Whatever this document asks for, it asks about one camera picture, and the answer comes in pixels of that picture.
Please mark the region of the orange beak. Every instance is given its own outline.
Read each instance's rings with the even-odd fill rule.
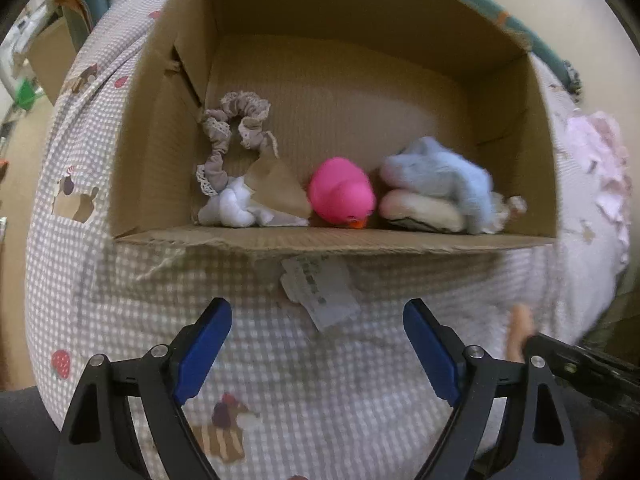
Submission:
[[[349,229],[364,229],[367,226],[367,219],[364,220],[351,220],[347,227]]]

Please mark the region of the silver bolt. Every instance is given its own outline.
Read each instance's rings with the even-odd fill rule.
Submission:
[[[544,368],[546,363],[542,357],[540,357],[539,355],[534,355],[531,358],[531,364],[534,365],[536,368]]]
[[[466,354],[473,359],[481,359],[484,356],[484,350],[478,345],[466,347]]]
[[[169,347],[167,345],[157,345],[151,349],[151,355],[153,357],[164,357],[169,351]]]
[[[93,357],[91,357],[91,359],[89,359],[89,364],[95,367],[100,366],[103,362],[104,362],[104,355],[102,354],[96,354]]]

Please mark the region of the pink rubber duck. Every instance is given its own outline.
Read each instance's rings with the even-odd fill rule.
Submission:
[[[376,209],[369,177],[350,160],[334,156],[316,170],[308,189],[309,202],[323,220],[362,229]]]

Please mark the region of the blue plush toy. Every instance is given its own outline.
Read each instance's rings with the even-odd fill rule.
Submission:
[[[433,137],[422,137],[399,155],[388,156],[380,176],[391,187],[451,200],[470,234],[482,232],[494,218],[491,175]]]

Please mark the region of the white paper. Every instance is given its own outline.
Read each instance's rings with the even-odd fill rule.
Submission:
[[[360,311],[342,258],[303,256],[283,260],[282,267],[286,273],[280,283],[287,297],[305,307],[320,332]]]

